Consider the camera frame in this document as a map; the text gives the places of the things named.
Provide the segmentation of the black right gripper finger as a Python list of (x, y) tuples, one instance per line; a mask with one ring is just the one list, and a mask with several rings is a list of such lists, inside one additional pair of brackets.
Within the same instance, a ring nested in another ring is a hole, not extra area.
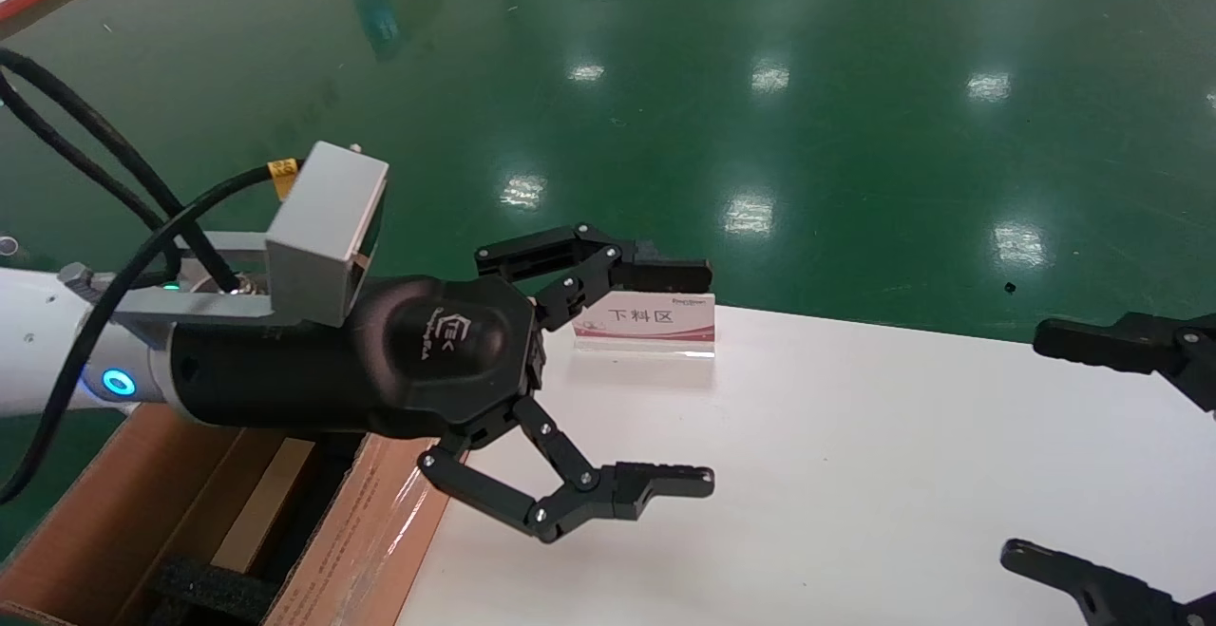
[(1038, 356), (1120, 373), (1158, 373), (1204, 413), (1215, 410), (1215, 315), (1169, 318), (1125, 314), (1111, 326), (1047, 318), (1036, 327)]
[(1142, 579), (1030, 541), (1007, 541), (1000, 565), (1073, 597), (1087, 625), (1215, 624), (1215, 593), (1181, 603)]

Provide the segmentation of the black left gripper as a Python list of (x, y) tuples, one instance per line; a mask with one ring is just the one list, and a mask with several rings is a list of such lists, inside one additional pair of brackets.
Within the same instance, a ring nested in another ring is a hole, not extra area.
[[(418, 457), (430, 486), (544, 543), (587, 521), (638, 521), (654, 497), (713, 495), (708, 467), (591, 466), (531, 397), (542, 383), (539, 326), (561, 329), (613, 291), (706, 294), (708, 259), (660, 256), (651, 242), (578, 222), (482, 246), (475, 266), (499, 276), (373, 281), (337, 328), (178, 325), (171, 402), (208, 425), (446, 434)], [(535, 312), (507, 283), (551, 273), (559, 278), (535, 293)], [(490, 442), (512, 425), (561, 475), (544, 498), (461, 461), (471, 441)]]

